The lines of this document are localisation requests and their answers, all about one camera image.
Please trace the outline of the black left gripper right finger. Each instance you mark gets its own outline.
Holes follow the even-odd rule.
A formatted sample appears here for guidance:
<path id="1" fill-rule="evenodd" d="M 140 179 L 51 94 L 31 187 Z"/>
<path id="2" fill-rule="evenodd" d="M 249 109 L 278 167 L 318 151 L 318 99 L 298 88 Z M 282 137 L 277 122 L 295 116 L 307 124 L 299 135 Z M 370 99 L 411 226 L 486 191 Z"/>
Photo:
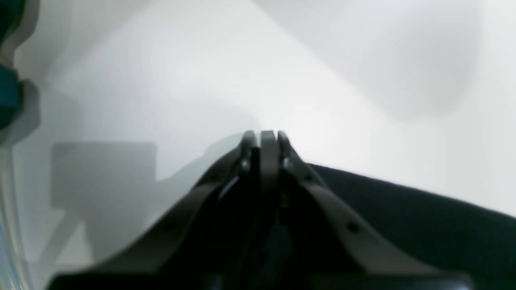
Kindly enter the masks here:
<path id="1" fill-rule="evenodd" d="M 337 242 L 342 264 L 356 273 L 324 272 L 308 276 L 314 290 L 470 290 L 466 275 L 446 273 L 403 252 L 340 200 L 295 152 L 284 131 L 277 132 L 279 206 L 302 222 L 307 239 Z"/>

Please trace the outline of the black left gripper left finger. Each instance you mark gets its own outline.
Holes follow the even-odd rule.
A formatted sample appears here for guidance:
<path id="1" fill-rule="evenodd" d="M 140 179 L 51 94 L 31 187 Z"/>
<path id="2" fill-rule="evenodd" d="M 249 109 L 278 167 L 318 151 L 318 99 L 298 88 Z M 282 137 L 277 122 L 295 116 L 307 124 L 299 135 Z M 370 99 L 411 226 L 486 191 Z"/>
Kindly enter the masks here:
<path id="1" fill-rule="evenodd" d="M 56 252 L 66 233 L 85 222 L 94 264 L 55 275 L 50 290 L 135 288 L 156 276 L 182 244 L 207 196 L 239 167 L 247 131 L 221 140 L 175 176 L 155 180 L 151 143 L 59 143 L 53 147 L 52 205 L 66 211 L 48 244 Z"/>

